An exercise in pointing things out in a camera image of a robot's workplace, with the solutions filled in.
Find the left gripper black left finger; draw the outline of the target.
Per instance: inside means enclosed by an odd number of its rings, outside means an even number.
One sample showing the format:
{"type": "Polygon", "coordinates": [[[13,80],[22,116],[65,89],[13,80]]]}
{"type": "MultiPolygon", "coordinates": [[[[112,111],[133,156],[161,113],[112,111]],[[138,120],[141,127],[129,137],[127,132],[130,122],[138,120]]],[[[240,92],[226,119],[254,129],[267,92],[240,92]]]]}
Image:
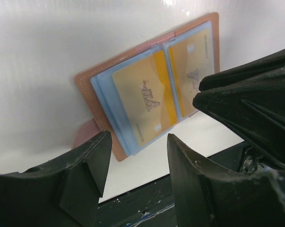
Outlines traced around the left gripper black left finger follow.
{"type": "Polygon", "coordinates": [[[0,227],[94,226],[111,151],[111,133],[102,131],[25,172],[0,175],[0,227]]]}

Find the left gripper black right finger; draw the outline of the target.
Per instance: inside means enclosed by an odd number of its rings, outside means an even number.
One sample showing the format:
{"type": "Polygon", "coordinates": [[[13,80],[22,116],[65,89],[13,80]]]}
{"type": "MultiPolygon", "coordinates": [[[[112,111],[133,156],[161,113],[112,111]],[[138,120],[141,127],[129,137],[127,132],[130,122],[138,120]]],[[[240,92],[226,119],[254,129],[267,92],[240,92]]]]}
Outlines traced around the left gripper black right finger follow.
{"type": "Polygon", "coordinates": [[[285,227],[285,171],[242,175],[167,137],[180,227],[285,227]]]}

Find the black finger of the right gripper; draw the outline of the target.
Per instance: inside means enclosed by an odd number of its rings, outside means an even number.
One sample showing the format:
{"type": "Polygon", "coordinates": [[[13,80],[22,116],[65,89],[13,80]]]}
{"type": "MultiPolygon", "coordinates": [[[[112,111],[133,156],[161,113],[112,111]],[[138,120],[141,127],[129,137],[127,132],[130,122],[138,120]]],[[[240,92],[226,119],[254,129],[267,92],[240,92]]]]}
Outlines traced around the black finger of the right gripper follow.
{"type": "Polygon", "coordinates": [[[285,169],[285,49],[205,77],[192,104],[285,169]]]}

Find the gold VIP card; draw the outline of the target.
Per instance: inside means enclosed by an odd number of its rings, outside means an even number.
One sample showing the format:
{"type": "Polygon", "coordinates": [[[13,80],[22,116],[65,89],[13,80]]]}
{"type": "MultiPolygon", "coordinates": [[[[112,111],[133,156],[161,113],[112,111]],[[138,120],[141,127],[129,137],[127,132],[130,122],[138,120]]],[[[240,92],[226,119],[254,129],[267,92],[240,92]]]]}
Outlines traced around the gold VIP card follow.
{"type": "Polygon", "coordinates": [[[163,51],[114,72],[112,79],[139,146],[177,123],[163,51]]]}
{"type": "Polygon", "coordinates": [[[178,37],[168,47],[181,118],[196,110],[192,101],[199,92],[199,84],[204,77],[215,72],[213,47],[209,27],[178,37]]]}

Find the brown leather card holder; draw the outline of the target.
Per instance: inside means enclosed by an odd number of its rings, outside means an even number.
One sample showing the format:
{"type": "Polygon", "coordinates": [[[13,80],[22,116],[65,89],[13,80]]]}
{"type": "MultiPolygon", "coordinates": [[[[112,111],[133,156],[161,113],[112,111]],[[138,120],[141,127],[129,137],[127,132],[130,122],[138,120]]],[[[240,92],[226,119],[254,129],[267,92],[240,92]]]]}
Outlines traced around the brown leather card holder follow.
{"type": "Polygon", "coordinates": [[[214,73],[217,73],[220,70],[219,14],[212,12],[170,32],[146,41],[75,76],[75,84],[91,110],[98,128],[102,131],[110,131],[112,134],[112,152],[118,161],[123,161],[129,156],[137,154],[166,134],[176,124],[192,116],[196,112],[195,110],[191,115],[185,118],[181,118],[180,116],[180,107],[177,98],[176,85],[173,79],[172,67],[169,60],[168,47],[176,38],[187,35],[197,29],[207,27],[212,29],[215,58],[214,73]],[[157,51],[164,52],[177,115],[177,123],[146,145],[139,146],[112,79],[112,75],[114,72],[138,62],[157,51]]]}

